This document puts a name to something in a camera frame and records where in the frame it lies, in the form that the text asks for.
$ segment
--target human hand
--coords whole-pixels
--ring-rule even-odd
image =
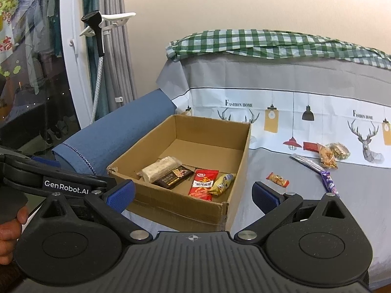
[[[16,219],[0,225],[0,264],[11,263],[16,240],[22,234],[22,225],[27,222],[28,217],[29,211],[25,206],[18,211]]]

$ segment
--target beige wall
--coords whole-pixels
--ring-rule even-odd
[[[156,89],[165,47],[204,30],[290,30],[391,53],[391,0],[125,0],[138,95]]]

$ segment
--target black snack package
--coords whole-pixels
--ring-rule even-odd
[[[163,177],[154,181],[153,184],[163,188],[173,189],[175,186],[177,186],[179,183],[183,182],[185,179],[187,179],[193,174],[194,172],[189,170],[188,168],[178,166],[176,169],[173,169]]]

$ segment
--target green checkered cloth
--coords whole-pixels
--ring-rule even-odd
[[[391,56],[380,50],[329,37],[288,31],[204,31],[173,41],[166,50],[167,58],[173,60],[206,53],[229,52],[266,59],[335,58],[391,70]]]

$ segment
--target white hanger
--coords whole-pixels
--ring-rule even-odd
[[[123,26],[129,21],[131,17],[134,17],[136,15],[135,12],[130,12],[130,13],[119,13],[119,14],[102,14],[102,22],[99,24],[99,26],[102,28],[102,32],[112,30],[113,28],[118,28],[120,26]],[[108,26],[103,27],[104,21],[108,22],[114,22]],[[92,37],[95,36],[95,32],[87,26],[80,34],[80,36],[87,36],[87,37]]]

